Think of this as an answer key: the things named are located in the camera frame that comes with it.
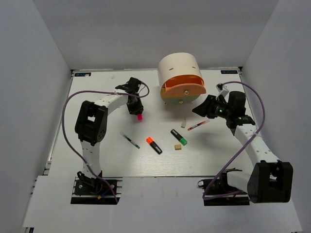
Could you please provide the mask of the orange black highlighter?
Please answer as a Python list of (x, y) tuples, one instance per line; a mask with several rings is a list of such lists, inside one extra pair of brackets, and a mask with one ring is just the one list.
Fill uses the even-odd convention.
[(148, 137), (146, 142), (157, 154), (161, 154), (163, 152), (159, 145), (151, 137)]

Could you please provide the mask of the white rectangular eraser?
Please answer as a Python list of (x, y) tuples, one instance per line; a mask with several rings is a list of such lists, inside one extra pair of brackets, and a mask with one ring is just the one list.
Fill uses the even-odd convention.
[(187, 124), (187, 120), (183, 119), (182, 123), (181, 123), (181, 128), (185, 128)]

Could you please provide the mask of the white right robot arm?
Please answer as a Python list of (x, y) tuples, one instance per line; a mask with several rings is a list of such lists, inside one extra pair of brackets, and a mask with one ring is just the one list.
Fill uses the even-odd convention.
[(236, 168), (223, 168), (217, 185), (227, 195), (243, 191), (253, 203), (289, 202), (294, 169), (289, 162), (274, 155), (257, 132), (255, 122), (246, 115), (246, 96), (240, 91), (231, 91), (228, 100), (222, 95), (208, 95), (205, 101), (192, 111), (201, 117), (226, 120), (227, 127), (240, 141), (250, 158), (251, 174)]

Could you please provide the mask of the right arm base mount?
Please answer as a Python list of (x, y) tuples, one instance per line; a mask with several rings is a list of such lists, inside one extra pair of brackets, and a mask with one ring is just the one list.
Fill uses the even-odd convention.
[[(224, 195), (231, 192), (238, 191), (237, 188), (231, 186), (224, 186), (220, 184), (220, 180), (217, 179), (213, 186), (208, 190), (206, 197), (212, 197), (216, 195)], [(204, 206), (248, 206), (250, 200), (245, 192), (240, 192), (236, 195), (227, 195), (221, 198), (215, 198), (212, 200), (204, 200)]]

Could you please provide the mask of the red gel pen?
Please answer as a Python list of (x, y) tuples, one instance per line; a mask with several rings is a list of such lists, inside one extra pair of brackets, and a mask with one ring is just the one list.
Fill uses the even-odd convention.
[(195, 125), (189, 127), (187, 130), (188, 130), (188, 131), (191, 131), (191, 130), (193, 130), (193, 129), (195, 129), (195, 128), (201, 126), (201, 125), (207, 124), (207, 123), (209, 123), (209, 122), (210, 122), (209, 119), (204, 120), (204, 121), (202, 121), (202, 122), (199, 122), (199, 123), (197, 123), (197, 124), (195, 124)]

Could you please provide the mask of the green black highlighter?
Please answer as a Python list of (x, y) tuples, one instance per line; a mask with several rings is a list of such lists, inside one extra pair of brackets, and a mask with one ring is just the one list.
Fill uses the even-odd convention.
[(187, 140), (179, 134), (175, 129), (171, 130), (171, 134), (183, 145), (185, 146), (188, 142)]

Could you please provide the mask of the round cream drawer organizer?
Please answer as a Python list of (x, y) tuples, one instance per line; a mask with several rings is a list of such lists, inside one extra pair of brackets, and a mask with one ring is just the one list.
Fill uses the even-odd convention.
[(160, 96), (166, 104), (191, 103), (206, 93), (196, 58), (185, 52), (165, 56), (158, 64)]

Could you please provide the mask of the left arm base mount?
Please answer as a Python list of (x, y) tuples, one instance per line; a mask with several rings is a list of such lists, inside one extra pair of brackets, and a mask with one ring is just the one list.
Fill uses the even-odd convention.
[(117, 202), (111, 192), (111, 189), (105, 182), (92, 187), (82, 182), (78, 177), (75, 178), (71, 204), (81, 205), (117, 205)]

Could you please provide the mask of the pink highlighter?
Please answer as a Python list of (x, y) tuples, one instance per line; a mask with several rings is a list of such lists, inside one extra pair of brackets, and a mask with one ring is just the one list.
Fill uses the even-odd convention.
[(143, 116), (142, 116), (142, 114), (137, 114), (137, 119), (138, 119), (138, 121), (143, 121)]

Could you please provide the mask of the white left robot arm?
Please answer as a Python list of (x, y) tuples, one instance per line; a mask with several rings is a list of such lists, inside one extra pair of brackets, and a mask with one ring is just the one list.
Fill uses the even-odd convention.
[(86, 181), (86, 188), (93, 194), (102, 190), (102, 169), (99, 146), (107, 129), (108, 116), (121, 106), (126, 106), (130, 115), (142, 121), (144, 111), (141, 99), (150, 93), (143, 81), (131, 77), (125, 84), (115, 87), (114, 92), (103, 92), (97, 101), (84, 101), (81, 105), (74, 130), (81, 142), (83, 170), (77, 173), (79, 180)]

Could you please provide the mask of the green gel pen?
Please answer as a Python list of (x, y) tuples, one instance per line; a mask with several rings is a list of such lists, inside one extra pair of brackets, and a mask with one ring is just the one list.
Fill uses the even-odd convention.
[(129, 143), (131, 143), (134, 147), (136, 147), (137, 149), (140, 149), (140, 146), (137, 143), (135, 143), (132, 139), (130, 139), (126, 134), (121, 132), (120, 135), (123, 138), (125, 138)]

